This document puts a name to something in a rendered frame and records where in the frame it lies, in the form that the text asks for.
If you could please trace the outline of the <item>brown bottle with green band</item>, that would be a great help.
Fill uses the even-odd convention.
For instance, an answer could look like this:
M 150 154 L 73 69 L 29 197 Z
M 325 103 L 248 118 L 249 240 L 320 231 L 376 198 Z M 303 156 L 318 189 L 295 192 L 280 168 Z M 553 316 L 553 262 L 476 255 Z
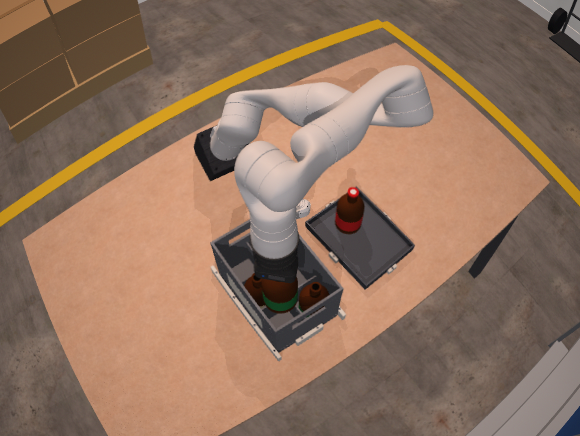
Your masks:
M 287 313 L 297 304 L 298 279 L 285 283 L 262 279 L 262 293 L 265 306 L 274 313 Z

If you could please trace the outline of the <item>dark grey divided crate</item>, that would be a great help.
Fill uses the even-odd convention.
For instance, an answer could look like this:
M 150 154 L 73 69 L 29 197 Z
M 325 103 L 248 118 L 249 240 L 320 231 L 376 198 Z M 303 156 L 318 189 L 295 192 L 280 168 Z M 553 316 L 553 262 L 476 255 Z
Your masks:
M 219 274 L 279 353 L 296 343 L 296 339 L 321 323 L 324 325 L 336 317 L 344 288 L 299 234 L 296 275 L 298 279 L 296 305 L 298 307 L 295 306 L 291 311 L 283 314 L 274 313 L 266 306 L 261 309 L 244 287 L 246 280 L 254 274 L 253 251 L 249 241 L 250 232 L 229 244 L 229 240 L 250 229 L 250 225 L 249 219 L 213 240 L 210 244 Z M 319 282 L 323 285 L 328 290 L 329 296 L 301 312 L 299 309 L 300 292 L 305 286 L 313 282 Z M 318 311 L 315 312 L 316 310 Z M 313 312 L 315 313 L 312 314 Z

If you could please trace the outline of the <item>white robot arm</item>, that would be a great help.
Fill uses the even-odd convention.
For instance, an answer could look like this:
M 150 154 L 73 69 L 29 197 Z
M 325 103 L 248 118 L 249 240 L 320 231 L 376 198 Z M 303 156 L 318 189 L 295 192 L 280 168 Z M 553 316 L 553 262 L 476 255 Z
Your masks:
M 235 181 L 256 236 L 269 242 L 289 237 L 296 227 L 296 206 L 330 166 L 360 144 L 369 125 L 430 122 L 433 107 L 425 86 L 417 67 L 400 65 L 380 72 L 355 93 L 319 82 L 229 95 L 210 134 L 210 148 L 220 160 L 238 156 Z M 252 142 L 267 108 L 302 127 L 290 141 L 297 163 L 269 142 Z

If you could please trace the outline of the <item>brown glass bottle with red label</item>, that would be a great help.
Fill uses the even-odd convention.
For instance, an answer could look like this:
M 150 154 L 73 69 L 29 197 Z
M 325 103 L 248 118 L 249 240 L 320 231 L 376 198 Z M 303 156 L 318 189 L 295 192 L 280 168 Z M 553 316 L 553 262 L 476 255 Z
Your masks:
M 344 234 L 356 233 L 361 227 L 364 209 L 364 201 L 359 196 L 358 189 L 349 188 L 348 193 L 341 196 L 337 203 L 336 228 Z

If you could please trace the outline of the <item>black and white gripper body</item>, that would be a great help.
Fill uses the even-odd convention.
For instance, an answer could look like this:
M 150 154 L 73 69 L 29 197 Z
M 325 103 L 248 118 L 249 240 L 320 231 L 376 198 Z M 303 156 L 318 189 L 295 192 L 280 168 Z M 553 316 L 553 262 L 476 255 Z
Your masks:
M 302 199 L 296 206 L 296 219 L 309 215 L 311 204 Z M 293 283 L 298 269 L 299 233 L 296 227 L 284 240 L 269 242 L 260 239 L 250 227 L 250 244 L 254 252 L 254 273 L 257 278 Z M 252 241 L 252 242 L 251 242 Z M 297 258 L 297 259 L 296 259 Z M 294 263 L 295 262 L 295 263 Z M 289 268 L 289 269 L 288 269 Z

